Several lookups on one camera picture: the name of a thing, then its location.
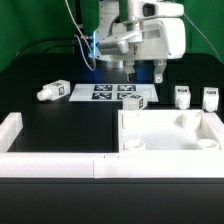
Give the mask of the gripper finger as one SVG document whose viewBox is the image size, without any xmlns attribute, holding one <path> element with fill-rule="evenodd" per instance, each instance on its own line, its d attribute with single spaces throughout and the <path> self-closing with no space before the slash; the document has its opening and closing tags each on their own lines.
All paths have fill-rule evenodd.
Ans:
<svg viewBox="0 0 224 224">
<path fill-rule="evenodd" d="M 167 61 L 165 59 L 154 61 L 154 82 L 155 83 L 163 82 L 163 73 L 166 69 L 166 66 L 167 66 Z"/>
<path fill-rule="evenodd" d="M 128 81 L 136 81 L 137 80 L 137 74 L 134 70 L 134 62 L 133 61 L 125 61 L 124 69 L 127 74 Z"/>
</svg>

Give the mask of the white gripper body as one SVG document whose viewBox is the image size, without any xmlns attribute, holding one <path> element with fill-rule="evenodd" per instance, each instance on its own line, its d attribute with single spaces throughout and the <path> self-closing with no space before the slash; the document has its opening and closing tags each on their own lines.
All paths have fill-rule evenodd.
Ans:
<svg viewBox="0 0 224 224">
<path fill-rule="evenodd" d="M 112 60 L 167 60 L 181 58 L 186 49 L 184 6 L 164 0 L 124 0 L 125 28 L 98 42 L 102 55 Z"/>
</svg>

